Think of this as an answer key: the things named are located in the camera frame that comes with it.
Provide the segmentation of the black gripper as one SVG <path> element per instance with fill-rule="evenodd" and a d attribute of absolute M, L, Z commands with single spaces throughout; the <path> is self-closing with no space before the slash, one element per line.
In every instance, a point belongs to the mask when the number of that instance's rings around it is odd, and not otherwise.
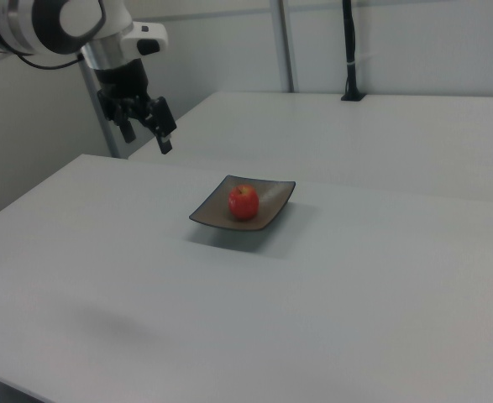
<path fill-rule="evenodd" d="M 128 118 L 144 119 L 146 128 L 155 136 L 162 154 L 172 151 L 171 134 L 176 130 L 169 105 L 164 97 L 150 98 L 149 81 L 141 59 L 107 70 L 95 70 L 101 89 L 97 99 L 108 121 L 118 127 L 126 144 L 136 140 Z"/>

